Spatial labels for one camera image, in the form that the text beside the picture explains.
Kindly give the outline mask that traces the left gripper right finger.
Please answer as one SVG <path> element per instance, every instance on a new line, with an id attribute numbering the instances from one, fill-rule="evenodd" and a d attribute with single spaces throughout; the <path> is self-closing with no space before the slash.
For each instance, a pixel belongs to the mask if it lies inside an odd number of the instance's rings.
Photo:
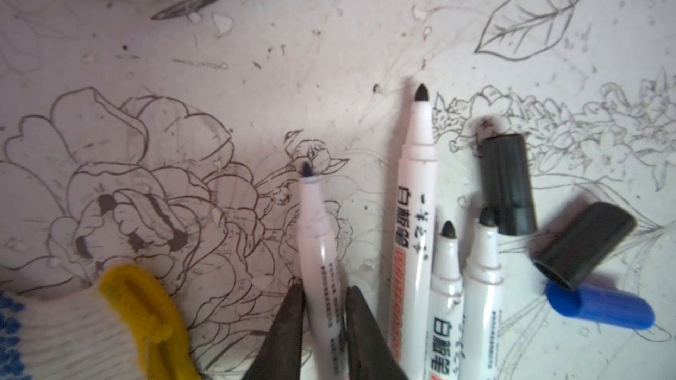
<path id="1" fill-rule="evenodd" d="M 345 307 L 350 380 L 406 380 L 359 287 L 347 288 Z"/>

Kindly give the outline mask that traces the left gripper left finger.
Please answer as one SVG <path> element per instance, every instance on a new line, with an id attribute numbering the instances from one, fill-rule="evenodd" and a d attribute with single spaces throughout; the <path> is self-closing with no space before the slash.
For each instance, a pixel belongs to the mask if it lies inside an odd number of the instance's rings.
<path id="1" fill-rule="evenodd" d="M 294 281 L 244 380 L 299 380 L 305 306 L 303 283 Z"/>

